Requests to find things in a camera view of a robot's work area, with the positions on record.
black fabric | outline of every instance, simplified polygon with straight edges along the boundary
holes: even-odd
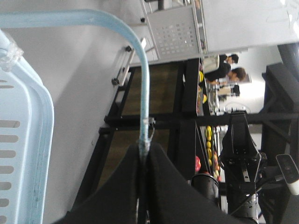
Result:
[[[56,224],[134,224],[138,165],[138,148],[132,145],[107,182]]]
[[[148,169],[151,224],[241,224],[188,185],[157,143],[151,144]]]
[[[219,68],[215,71],[205,73],[205,78],[207,78],[210,82],[219,78],[225,78],[230,70],[230,64],[219,61]]]

yellow fruit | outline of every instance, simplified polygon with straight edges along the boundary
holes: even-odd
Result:
[[[210,141],[212,139],[212,128],[211,126],[206,127],[206,139]]]
[[[202,71],[199,71],[198,77],[199,77],[199,82],[201,83],[204,80],[204,73],[202,73]]]
[[[207,97],[206,97],[206,94],[203,94],[203,99],[202,99],[202,102],[205,103],[207,100]]]
[[[210,142],[210,141],[207,141],[207,142],[206,142],[206,147],[207,147],[207,148],[211,148],[211,146],[212,146],[211,142]]]
[[[212,150],[210,148],[207,148],[206,152],[207,152],[209,159],[211,160],[212,159]]]
[[[215,170],[215,175],[216,175],[216,178],[219,176],[219,171],[218,170]]]

dark hair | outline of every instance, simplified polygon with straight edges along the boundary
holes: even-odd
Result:
[[[232,57],[232,60],[237,64],[239,61],[239,56],[236,54],[231,55],[230,57]]]
[[[239,78],[240,81],[242,81],[246,76],[245,69],[242,67],[235,68],[232,70],[232,72],[237,74],[237,77]]]

red fruit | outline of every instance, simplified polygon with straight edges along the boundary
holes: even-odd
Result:
[[[200,170],[201,163],[198,156],[195,156],[195,172],[198,172]]]

white wall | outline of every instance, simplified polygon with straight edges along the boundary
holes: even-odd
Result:
[[[277,46],[251,48],[246,52],[238,53],[239,63],[235,67],[244,67],[252,79],[251,83],[240,84],[240,96],[228,97],[220,103],[221,108],[248,108],[250,113],[259,112],[263,107],[265,81],[262,73],[266,72],[266,66],[281,62]]]

